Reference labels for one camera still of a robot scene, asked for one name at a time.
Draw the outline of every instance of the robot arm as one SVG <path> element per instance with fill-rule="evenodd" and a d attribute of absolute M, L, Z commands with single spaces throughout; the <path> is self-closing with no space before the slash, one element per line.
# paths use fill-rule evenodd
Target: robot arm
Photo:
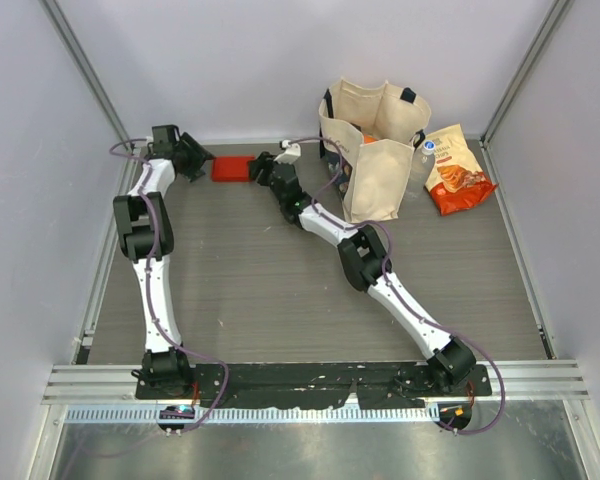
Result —
<path fill-rule="evenodd" d="M 138 378 L 139 388 L 146 387 L 144 398 L 152 395 L 160 398 L 165 393 L 170 396 L 186 395 L 193 383 L 193 371 L 186 355 L 160 334 L 149 312 L 148 291 L 155 318 L 159 319 L 165 334 L 174 343 L 182 345 L 171 301 L 169 265 L 174 236 L 164 197 L 177 174 L 193 181 L 201 175 L 202 164 L 213 156 L 188 134 L 180 135 L 175 125 L 154 127 L 147 147 L 147 161 L 143 164 L 138 182 L 127 195 L 114 198 L 113 211 L 120 248 L 133 262 L 144 308 L 145 354 L 142 368 L 132 373 Z M 154 245 L 155 226 L 148 219 L 147 204 L 142 197 L 153 205 L 159 232 L 159 242 L 149 265 L 147 258 Z M 147 266 L 151 275 L 147 275 Z"/>
<path fill-rule="evenodd" d="M 386 251 L 376 230 L 370 225 L 344 222 L 313 201 L 300 187 L 295 167 L 279 163 L 280 157 L 268 152 L 261 154 L 249 166 L 250 178 L 273 191 L 289 223 L 337 248 L 351 286 L 366 292 L 391 312 L 418 345 L 441 388 L 451 388 L 466 379 L 476 364 L 475 356 L 460 340 L 424 322 L 426 319 L 437 324 L 392 272 L 390 261 L 386 262 L 384 275 L 382 263 Z M 403 301 L 392 289 L 400 293 Z"/>

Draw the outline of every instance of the black bag strap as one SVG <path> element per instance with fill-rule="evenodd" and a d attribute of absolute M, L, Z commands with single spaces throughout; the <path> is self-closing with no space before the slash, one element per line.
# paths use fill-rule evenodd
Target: black bag strap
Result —
<path fill-rule="evenodd" d="M 409 87 L 404 88 L 402 93 L 400 94 L 400 100 L 404 100 L 408 103 L 413 103 L 416 101 L 416 92 L 411 90 Z"/>
<path fill-rule="evenodd" d="M 327 116 L 329 118 L 333 118 L 333 98 L 331 98 L 331 92 L 327 88 L 327 91 L 324 92 L 324 101 L 327 104 Z M 322 128 L 318 131 L 318 136 L 322 137 Z M 320 141 L 320 158 L 324 157 L 327 154 L 327 149 L 324 148 L 324 142 Z"/>
<path fill-rule="evenodd" d="M 327 88 L 327 91 L 324 92 L 324 101 L 327 104 L 327 115 L 329 118 L 333 118 L 333 98 L 331 98 L 331 92 Z"/>
<path fill-rule="evenodd" d="M 424 139 L 426 138 L 425 135 L 424 135 L 424 130 L 418 130 L 416 132 L 416 134 L 413 136 L 413 138 L 416 138 L 416 137 L 418 137 L 417 140 L 413 140 L 412 139 L 413 140 L 413 149 L 414 150 L 417 150 L 418 147 L 420 145 L 422 145 L 422 142 L 424 142 Z"/>
<path fill-rule="evenodd" d="M 404 100 L 405 102 L 413 104 L 413 102 L 416 101 L 416 92 L 411 90 L 409 87 L 404 88 L 402 90 L 402 93 L 400 94 L 400 100 Z M 412 138 L 413 148 L 417 149 L 420 145 L 422 145 L 422 142 L 424 142 L 424 139 L 425 139 L 424 130 L 417 131 L 416 134 Z"/>

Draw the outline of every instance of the gray wooden floor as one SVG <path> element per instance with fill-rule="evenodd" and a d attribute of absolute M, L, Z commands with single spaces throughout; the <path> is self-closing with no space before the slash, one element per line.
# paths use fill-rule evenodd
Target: gray wooden floor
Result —
<path fill-rule="evenodd" d="M 471 146 L 480 155 L 477 143 Z M 302 148 L 296 166 L 311 193 L 328 174 L 317 145 Z M 211 150 L 266 149 L 277 151 L 272 145 Z M 321 201 L 342 215 L 335 191 Z M 349 286 L 333 247 L 282 219 L 268 189 L 178 178 L 166 204 L 176 237 L 171 290 L 188 348 L 228 362 L 421 359 L 391 315 Z M 423 194 L 387 226 L 394 271 L 434 318 L 496 359 L 544 358 L 495 196 L 472 211 L 440 217 Z M 138 364 L 143 345 L 138 285 L 118 251 L 89 363 Z"/>

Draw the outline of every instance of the plastic bottle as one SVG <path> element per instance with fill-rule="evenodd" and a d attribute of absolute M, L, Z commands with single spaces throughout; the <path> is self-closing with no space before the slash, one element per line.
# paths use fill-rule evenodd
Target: plastic bottle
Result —
<path fill-rule="evenodd" d="M 424 184 L 431 175 L 433 165 L 436 163 L 436 156 L 433 153 L 434 148 L 435 144 L 427 140 L 413 154 L 411 173 L 405 191 L 407 201 L 417 199 L 424 190 Z"/>

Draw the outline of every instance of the orange snack bag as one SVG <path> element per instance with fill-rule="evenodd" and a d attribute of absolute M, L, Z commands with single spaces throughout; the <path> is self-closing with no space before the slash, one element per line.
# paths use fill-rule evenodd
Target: orange snack bag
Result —
<path fill-rule="evenodd" d="M 460 125 L 427 135 L 435 143 L 436 163 L 425 184 L 441 215 L 480 205 L 496 189 L 469 150 Z"/>

